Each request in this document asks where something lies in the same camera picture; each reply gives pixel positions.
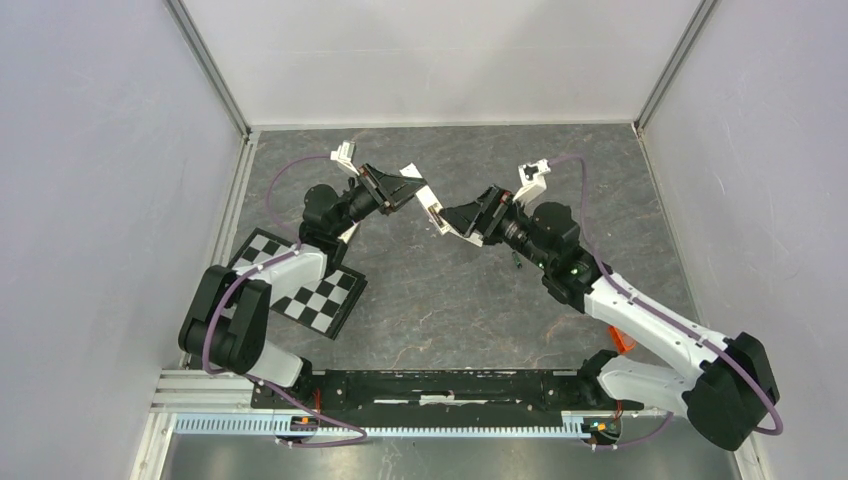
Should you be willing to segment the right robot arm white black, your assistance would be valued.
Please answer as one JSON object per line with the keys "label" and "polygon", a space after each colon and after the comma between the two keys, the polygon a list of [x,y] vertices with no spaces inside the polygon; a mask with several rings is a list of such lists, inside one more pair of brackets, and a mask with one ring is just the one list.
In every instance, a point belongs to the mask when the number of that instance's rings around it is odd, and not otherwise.
{"label": "right robot arm white black", "polygon": [[763,343],[741,332],[731,338],[674,312],[641,293],[598,260],[580,240],[570,207],[544,202],[528,214],[511,192],[489,187],[470,203],[438,216],[465,239],[505,244],[542,271],[542,284],[559,303],[623,331],[664,361],[633,361],[599,353],[577,382],[580,400],[602,408],[634,401],[685,417],[713,445],[736,451],[761,422],[774,420],[780,399]]}

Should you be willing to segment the white remote battery cover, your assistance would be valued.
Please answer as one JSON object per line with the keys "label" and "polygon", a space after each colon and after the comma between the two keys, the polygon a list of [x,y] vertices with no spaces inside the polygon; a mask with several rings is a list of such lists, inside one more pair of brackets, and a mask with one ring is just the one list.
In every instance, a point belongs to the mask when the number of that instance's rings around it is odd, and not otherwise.
{"label": "white remote battery cover", "polygon": [[450,233],[477,247],[482,247],[484,245],[483,237],[478,232],[472,231],[469,234],[464,234],[455,228],[451,228]]}

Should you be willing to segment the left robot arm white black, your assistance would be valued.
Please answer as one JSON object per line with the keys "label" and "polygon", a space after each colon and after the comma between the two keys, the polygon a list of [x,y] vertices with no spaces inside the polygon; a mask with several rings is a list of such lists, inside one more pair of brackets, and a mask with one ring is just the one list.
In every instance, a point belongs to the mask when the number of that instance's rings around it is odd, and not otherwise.
{"label": "left robot arm white black", "polygon": [[311,187],[291,247],[238,269],[213,265],[204,271],[178,334],[179,348],[198,356],[209,373],[261,379],[276,384],[288,406],[306,405],[314,394],[313,379],[302,373],[308,362],[268,340],[272,305],[334,273],[347,251],[343,233],[374,212],[398,211],[426,184],[364,164],[342,193],[327,184]]}

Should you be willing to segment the white black remote control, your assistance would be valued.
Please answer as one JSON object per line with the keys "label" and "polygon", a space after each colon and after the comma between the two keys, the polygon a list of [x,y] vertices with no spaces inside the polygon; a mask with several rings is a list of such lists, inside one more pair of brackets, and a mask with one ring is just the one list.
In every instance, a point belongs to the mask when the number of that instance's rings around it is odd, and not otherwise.
{"label": "white black remote control", "polygon": [[[423,178],[423,175],[420,173],[414,163],[410,163],[403,167],[400,170],[400,173],[406,177],[415,177],[419,179]],[[434,225],[440,235],[446,235],[448,233],[454,232],[454,229],[442,216],[442,210],[444,209],[444,206],[438,200],[437,196],[429,185],[421,187],[415,193],[415,197],[422,206],[428,220]]]}

